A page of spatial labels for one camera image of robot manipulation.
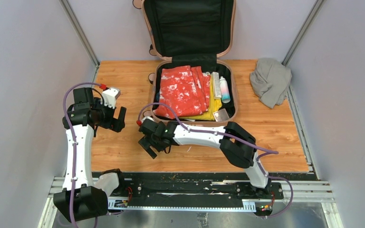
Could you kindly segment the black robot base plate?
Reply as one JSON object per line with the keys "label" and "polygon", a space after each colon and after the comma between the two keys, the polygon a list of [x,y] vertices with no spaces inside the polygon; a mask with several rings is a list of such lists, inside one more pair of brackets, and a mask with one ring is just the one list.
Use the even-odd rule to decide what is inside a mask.
{"label": "black robot base plate", "polygon": [[279,182],[259,196],[239,172],[124,172],[132,189],[131,206],[159,208],[240,208],[243,200],[271,203],[284,198]]}

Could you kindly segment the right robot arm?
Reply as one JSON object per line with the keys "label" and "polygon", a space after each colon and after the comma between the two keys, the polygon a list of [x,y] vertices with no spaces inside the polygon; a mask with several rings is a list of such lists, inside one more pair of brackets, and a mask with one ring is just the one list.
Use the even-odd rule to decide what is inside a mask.
{"label": "right robot arm", "polygon": [[256,139],[235,122],[226,126],[199,127],[170,121],[167,124],[151,118],[138,120],[142,148],[154,159],[158,152],[169,153],[172,146],[199,145],[219,149],[235,167],[244,169],[253,194],[265,198],[271,193],[271,180],[258,160],[260,147]]}

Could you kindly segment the white small bottle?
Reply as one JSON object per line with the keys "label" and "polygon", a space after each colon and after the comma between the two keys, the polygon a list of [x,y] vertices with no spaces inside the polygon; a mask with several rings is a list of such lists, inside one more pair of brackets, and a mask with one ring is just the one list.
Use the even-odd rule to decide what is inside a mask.
{"label": "white small bottle", "polygon": [[220,89],[221,89],[221,101],[224,104],[227,104],[231,101],[229,87],[227,80],[224,77],[220,77]]}

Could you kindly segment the red white tie-dye jeans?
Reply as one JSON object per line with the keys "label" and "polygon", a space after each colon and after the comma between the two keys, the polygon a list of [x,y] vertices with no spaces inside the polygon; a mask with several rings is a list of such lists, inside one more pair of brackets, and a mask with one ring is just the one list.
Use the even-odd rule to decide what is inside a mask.
{"label": "red white tie-dye jeans", "polygon": [[163,69],[160,75],[159,103],[154,110],[165,118],[197,117],[210,107],[210,79],[200,66]]}

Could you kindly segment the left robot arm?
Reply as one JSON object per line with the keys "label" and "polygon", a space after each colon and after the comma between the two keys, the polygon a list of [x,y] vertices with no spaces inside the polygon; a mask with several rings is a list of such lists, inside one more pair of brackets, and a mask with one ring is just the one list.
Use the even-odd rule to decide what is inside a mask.
{"label": "left robot arm", "polygon": [[97,218],[108,213],[109,197],[126,193],[124,175],[119,169],[104,171],[97,181],[91,169],[92,140],[99,128],[119,133],[125,127],[126,108],[114,117],[118,88],[101,86],[99,97],[94,88],[72,89],[74,102],[63,105],[63,125],[67,135],[67,170],[62,190],[53,196],[54,205],[70,222]]}

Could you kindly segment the clear acrylic block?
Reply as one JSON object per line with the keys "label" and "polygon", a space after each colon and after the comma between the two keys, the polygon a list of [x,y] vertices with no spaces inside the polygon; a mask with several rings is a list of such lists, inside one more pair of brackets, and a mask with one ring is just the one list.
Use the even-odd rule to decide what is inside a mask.
{"label": "clear acrylic block", "polygon": [[216,122],[223,122],[230,119],[228,112],[225,108],[220,109],[213,113],[214,119]]}

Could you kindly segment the yellow garment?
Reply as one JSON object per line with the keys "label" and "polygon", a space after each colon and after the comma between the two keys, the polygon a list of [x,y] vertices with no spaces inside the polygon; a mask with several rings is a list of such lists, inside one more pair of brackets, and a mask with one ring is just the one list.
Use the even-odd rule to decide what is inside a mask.
{"label": "yellow garment", "polygon": [[211,96],[210,107],[208,108],[208,111],[204,112],[201,115],[182,117],[182,119],[193,119],[198,121],[215,121],[213,113],[218,111],[222,107],[222,102],[220,99],[213,98],[213,82],[211,82],[210,84],[210,96]]}

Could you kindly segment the white rectangular box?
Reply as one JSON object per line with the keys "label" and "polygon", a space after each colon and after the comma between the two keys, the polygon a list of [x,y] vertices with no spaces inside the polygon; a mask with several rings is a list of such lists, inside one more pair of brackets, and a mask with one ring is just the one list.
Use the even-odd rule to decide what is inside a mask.
{"label": "white rectangular box", "polygon": [[221,100],[221,85],[220,85],[220,76],[218,72],[211,73],[212,78],[212,86],[213,86],[213,98]]}

